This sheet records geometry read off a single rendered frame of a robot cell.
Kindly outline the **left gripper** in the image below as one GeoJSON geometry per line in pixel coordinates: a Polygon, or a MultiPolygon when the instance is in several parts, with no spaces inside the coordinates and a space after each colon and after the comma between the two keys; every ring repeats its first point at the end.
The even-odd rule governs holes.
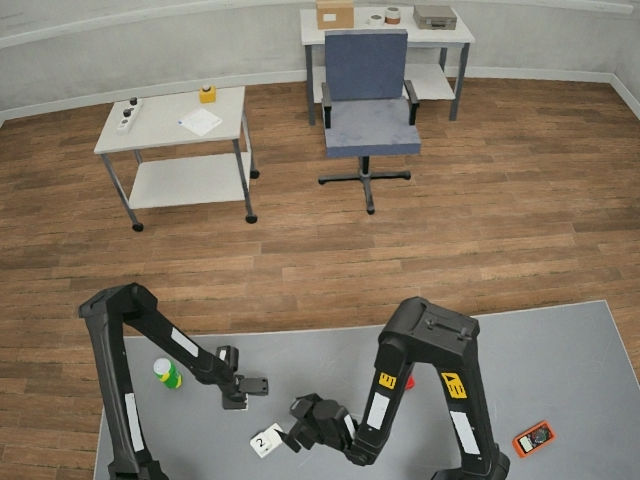
{"type": "MultiPolygon", "coordinates": [[[[239,388],[240,388],[240,383],[239,383],[239,388]]],[[[238,388],[238,390],[239,390],[238,388]]],[[[235,392],[237,393],[238,390],[235,392]]],[[[234,395],[230,394],[230,395],[234,395]]],[[[229,397],[230,395],[224,394],[222,392],[222,408],[225,410],[242,410],[242,409],[246,409],[247,408],[247,403],[244,402],[233,402],[232,399],[229,397]],[[244,408],[244,404],[245,404],[245,408],[244,408]]]]}

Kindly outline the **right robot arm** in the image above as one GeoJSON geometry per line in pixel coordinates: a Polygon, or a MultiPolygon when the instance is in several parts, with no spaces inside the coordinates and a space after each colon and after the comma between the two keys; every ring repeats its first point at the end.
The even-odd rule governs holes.
{"type": "Polygon", "coordinates": [[[323,432],[325,445],[352,464],[373,465],[389,439],[415,362],[429,363],[440,378],[460,450],[464,478],[456,480],[505,480],[510,460],[493,439],[478,360],[479,321],[427,301],[403,300],[379,334],[361,424],[333,399],[315,405],[301,398],[289,414],[303,422],[299,432],[305,438],[323,445],[323,432]]]}

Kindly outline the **green soda can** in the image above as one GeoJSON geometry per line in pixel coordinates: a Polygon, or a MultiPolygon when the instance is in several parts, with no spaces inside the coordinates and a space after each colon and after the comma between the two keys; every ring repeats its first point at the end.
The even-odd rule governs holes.
{"type": "Polygon", "coordinates": [[[157,360],[154,364],[154,373],[170,389],[177,388],[182,383],[181,373],[169,359],[157,360]]]}

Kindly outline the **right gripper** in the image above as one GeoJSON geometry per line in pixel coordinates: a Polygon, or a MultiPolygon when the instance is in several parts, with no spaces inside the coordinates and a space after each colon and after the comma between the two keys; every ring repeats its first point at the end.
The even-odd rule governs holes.
{"type": "MultiPolygon", "coordinates": [[[[323,398],[320,398],[317,393],[311,393],[311,394],[303,396],[303,397],[296,397],[295,399],[299,400],[301,398],[304,398],[306,400],[312,401],[312,402],[315,403],[315,405],[317,405],[318,402],[324,400],[323,398]]],[[[273,430],[275,432],[276,431],[278,432],[278,435],[279,435],[279,437],[280,437],[280,439],[281,439],[281,441],[283,443],[285,443],[295,453],[298,453],[301,450],[302,447],[304,447],[307,450],[311,450],[311,448],[315,444],[315,442],[305,438],[299,432],[299,430],[301,429],[302,426],[303,426],[303,424],[299,420],[297,420],[297,422],[294,424],[294,426],[292,427],[292,429],[290,430],[290,432],[288,434],[286,434],[286,433],[284,433],[284,432],[282,432],[280,430],[277,430],[277,429],[273,429],[273,430]],[[302,445],[302,447],[299,445],[299,443],[297,441],[302,445]]],[[[323,432],[322,432],[322,435],[321,435],[321,441],[325,445],[323,432]]]]}

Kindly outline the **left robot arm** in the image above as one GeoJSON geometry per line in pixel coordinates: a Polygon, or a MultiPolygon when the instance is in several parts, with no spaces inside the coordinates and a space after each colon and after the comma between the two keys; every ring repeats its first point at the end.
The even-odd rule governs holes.
{"type": "Polygon", "coordinates": [[[114,461],[107,466],[109,480],[169,480],[161,471],[159,460],[152,459],[143,436],[125,350],[123,323],[184,365],[201,384],[218,383],[221,392],[230,395],[238,390],[240,383],[238,392],[230,395],[233,402],[245,402],[245,393],[261,397],[269,393],[267,378],[244,378],[234,374],[238,371],[237,348],[220,346],[216,356],[213,355],[161,314],[157,304],[158,299],[145,286],[133,282],[101,290],[78,306],[79,318],[85,318],[91,338],[112,440],[114,461]]]}

